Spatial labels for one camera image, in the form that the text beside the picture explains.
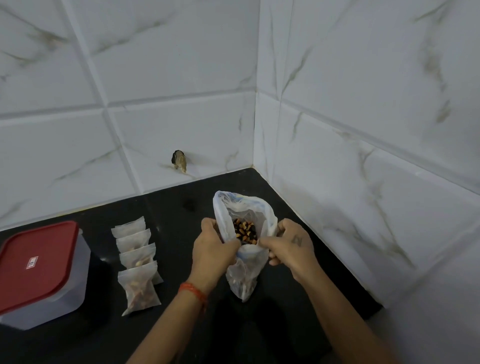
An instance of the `sealed pouch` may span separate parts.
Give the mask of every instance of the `sealed pouch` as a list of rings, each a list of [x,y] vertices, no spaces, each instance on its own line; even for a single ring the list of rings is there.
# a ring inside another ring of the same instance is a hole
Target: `sealed pouch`
[[[141,248],[120,254],[120,263],[127,269],[144,266],[145,264],[153,262],[155,256],[156,247],[155,244],[148,244]],[[152,283],[162,283],[163,279],[158,272],[155,272]]]
[[[122,316],[160,305],[152,278],[157,272],[156,261],[118,273],[118,281],[127,295],[127,309]]]
[[[271,206],[261,198],[248,197],[233,192],[217,191],[213,198],[215,219],[224,242],[236,238],[232,220],[239,218],[254,223],[258,238],[275,236],[278,219]],[[243,302],[251,296],[260,274],[268,260],[268,249],[257,245],[242,245],[237,252],[237,262],[227,269],[227,281],[232,292]]]
[[[117,239],[117,248],[120,253],[131,252],[132,250],[148,245],[152,233],[150,229],[139,231],[135,234]]]
[[[146,229],[145,225],[145,218],[142,216],[141,218],[128,222],[123,225],[117,225],[116,227],[112,228],[112,234],[116,239],[123,238],[128,235],[135,234],[136,232],[142,231]]]

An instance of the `right hand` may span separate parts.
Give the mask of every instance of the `right hand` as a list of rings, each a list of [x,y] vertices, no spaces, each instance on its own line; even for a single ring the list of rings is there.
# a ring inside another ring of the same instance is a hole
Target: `right hand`
[[[260,238],[259,245],[270,249],[271,266],[285,264],[293,278],[303,284],[320,269],[312,240],[305,229],[288,218],[280,221],[278,228],[279,236]]]

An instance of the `left hand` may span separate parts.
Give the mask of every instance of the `left hand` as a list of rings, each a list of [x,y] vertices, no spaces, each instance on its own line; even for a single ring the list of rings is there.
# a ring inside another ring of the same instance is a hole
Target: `left hand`
[[[187,280],[206,295],[215,288],[228,266],[235,264],[235,254],[241,246],[238,239],[222,243],[215,227],[214,219],[202,220],[202,232],[193,243],[192,272]]]

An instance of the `black countertop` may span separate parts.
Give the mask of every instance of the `black countertop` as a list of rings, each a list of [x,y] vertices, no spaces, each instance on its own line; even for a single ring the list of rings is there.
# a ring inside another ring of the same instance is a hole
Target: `black countertop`
[[[268,183],[254,169],[245,169],[1,231],[0,242],[19,231],[75,220],[93,254],[82,306],[27,331],[0,325],[0,363],[126,362],[188,277],[193,241],[202,218],[215,217],[217,190],[263,198],[279,220],[300,223],[313,239],[322,268],[360,315],[368,318],[381,308]],[[117,273],[124,268],[110,228],[140,216],[152,232],[165,280],[156,286],[162,305],[121,317],[126,297]],[[316,363],[329,350],[302,287],[285,266],[267,264],[246,303],[233,295],[225,277],[220,280],[181,362]]]

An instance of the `plastic container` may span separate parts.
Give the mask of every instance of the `plastic container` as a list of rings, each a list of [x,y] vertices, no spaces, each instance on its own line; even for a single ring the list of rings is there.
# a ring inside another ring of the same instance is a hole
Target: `plastic container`
[[[89,263],[74,221],[10,237],[0,250],[0,323],[27,330],[76,310]]]

